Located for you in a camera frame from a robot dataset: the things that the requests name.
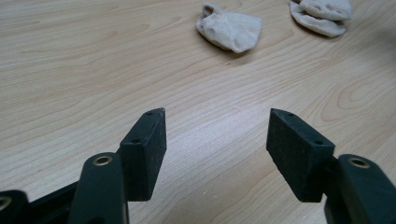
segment wooden table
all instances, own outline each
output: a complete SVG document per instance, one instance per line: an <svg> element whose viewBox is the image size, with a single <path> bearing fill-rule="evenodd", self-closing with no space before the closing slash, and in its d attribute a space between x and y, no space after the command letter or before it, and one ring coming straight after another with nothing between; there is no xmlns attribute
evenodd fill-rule
<svg viewBox="0 0 396 224"><path fill-rule="evenodd" d="M265 149L272 107L395 183L395 0L353 0L333 39L297 25L286 0L213 3L262 18L255 49L199 35L202 2L1 1L0 189L32 201L78 180L157 107L168 149L131 223L326 223L324 199L298 202Z"/></svg>

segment white object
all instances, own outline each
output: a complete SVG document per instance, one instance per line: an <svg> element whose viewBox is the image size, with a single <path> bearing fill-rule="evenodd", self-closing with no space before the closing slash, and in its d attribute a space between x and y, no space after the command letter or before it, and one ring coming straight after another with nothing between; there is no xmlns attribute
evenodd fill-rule
<svg viewBox="0 0 396 224"><path fill-rule="evenodd" d="M300 8L311 16L329 21L349 21L352 18L349 0L302 0Z"/></svg>
<svg viewBox="0 0 396 224"><path fill-rule="evenodd" d="M204 3L196 28L214 45L241 53L256 46L262 30L262 20Z"/></svg>
<svg viewBox="0 0 396 224"><path fill-rule="evenodd" d="M341 21L328 21L307 15L297 3L290 1L291 16L302 26L319 34L334 37L342 35L347 28Z"/></svg>

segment black plastic part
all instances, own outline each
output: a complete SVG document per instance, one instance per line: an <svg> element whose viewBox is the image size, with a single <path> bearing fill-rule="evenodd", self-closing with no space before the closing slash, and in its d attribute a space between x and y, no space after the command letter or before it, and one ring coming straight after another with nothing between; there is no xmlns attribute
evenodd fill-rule
<svg viewBox="0 0 396 224"><path fill-rule="evenodd" d="M35 224L62 224L67 222L77 183L58 189L32 203L32 218Z"/></svg>
<svg viewBox="0 0 396 224"><path fill-rule="evenodd" d="M129 223L121 160L116 153L101 153L84 163L69 224Z"/></svg>
<svg viewBox="0 0 396 224"><path fill-rule="evenodd" d="M338 184L352 223L396 223L396 188L374 162L355 155L338 158Z"/></svg>
<svg viewBox="0 0 396 224"><path fill-rule="evenodd" d="M146 112L120 143L128 201L151 199L166 151L165 109Z"/></svg>
<svg viewBox="0 0 396 224"><path fill-rule="evenodd" d="M0 223L29 223L30 208L27 196L20 190L0 192Z"/></svg>
<svg viewBox="0 0 396 224"><path fill-rule="evenodd" d="M327 195L324 213L329 224L350 224L350 215L338 183L338 166L338 160L332 158L332 161L326 165L325 172L323 173L326 179L323 192Z"/></svg>
<svg viewBox="0 0 396 224"><path fill-rule="evenodd" d="M271 109L266 147L297 199L320 202L335 145L296 115Z"/></svg>

